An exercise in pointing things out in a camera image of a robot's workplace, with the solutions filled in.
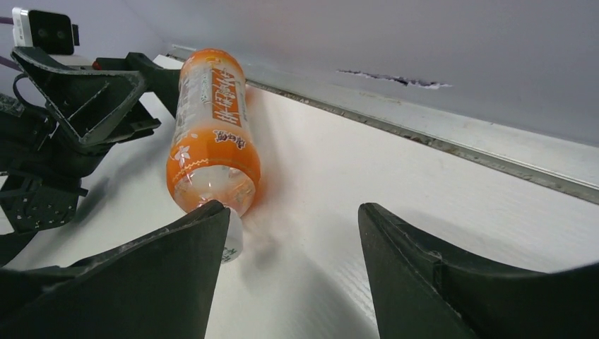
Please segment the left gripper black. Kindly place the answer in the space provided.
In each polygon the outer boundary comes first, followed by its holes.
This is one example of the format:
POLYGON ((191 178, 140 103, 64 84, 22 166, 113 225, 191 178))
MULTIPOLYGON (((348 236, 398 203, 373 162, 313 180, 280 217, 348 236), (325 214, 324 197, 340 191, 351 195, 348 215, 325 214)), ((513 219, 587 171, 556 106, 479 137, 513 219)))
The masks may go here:
POLYGON ((154 134, 161 125, 140 99, 141 79, 125 71, 67 66, 40 48, 11 52, 21 73, 45 99, 1 96, 1 210, 16 234, 69 223, 88 194, 82 179, 108 149, 154 134))

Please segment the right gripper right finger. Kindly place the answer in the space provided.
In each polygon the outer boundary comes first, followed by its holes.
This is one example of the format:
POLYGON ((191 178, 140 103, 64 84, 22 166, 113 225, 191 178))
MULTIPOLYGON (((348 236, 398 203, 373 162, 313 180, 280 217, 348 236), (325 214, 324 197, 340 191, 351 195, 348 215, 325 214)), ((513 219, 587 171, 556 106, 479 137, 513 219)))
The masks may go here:
POLYGON ((420 230, 377 203, 358 224, 381 338, 597 338, 598 265, 541 273, 420 230))

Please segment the orange drink bottle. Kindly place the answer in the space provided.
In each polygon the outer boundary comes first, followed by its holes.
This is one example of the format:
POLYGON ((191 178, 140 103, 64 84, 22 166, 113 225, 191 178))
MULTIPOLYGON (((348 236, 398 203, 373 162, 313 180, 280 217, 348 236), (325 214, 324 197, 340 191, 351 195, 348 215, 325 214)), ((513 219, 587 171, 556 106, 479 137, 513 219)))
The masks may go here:
POLYGON ((261 162, 247 116, 246 77, 220 49, 193 52, 180 70, 166 184, 185 212, 218 201, 230 209, 222 263, 243 250, 241 217, 254 202, 261 162))

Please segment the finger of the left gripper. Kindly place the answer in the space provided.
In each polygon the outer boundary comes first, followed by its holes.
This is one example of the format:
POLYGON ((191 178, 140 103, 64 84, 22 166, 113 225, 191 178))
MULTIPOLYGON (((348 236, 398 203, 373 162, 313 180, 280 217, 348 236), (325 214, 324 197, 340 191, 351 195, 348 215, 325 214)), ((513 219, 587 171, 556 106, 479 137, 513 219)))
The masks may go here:
POLYGON ((167 69, 145 54, 129 52, 124 58, 98 57, 92 68, 96 71, 125 71, 141 79, 144 90, 154 93, 167 111, 176 117, 179 99, 179 69, 167 69))

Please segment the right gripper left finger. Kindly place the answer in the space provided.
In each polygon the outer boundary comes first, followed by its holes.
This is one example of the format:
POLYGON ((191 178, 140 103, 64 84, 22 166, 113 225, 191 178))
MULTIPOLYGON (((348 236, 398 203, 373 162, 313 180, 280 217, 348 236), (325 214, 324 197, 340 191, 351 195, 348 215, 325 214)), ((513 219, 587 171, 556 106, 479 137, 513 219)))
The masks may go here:
POLYGON ((67 267, 1 270, 2 338, 203 338, 230 210, 212 201, 67 267))

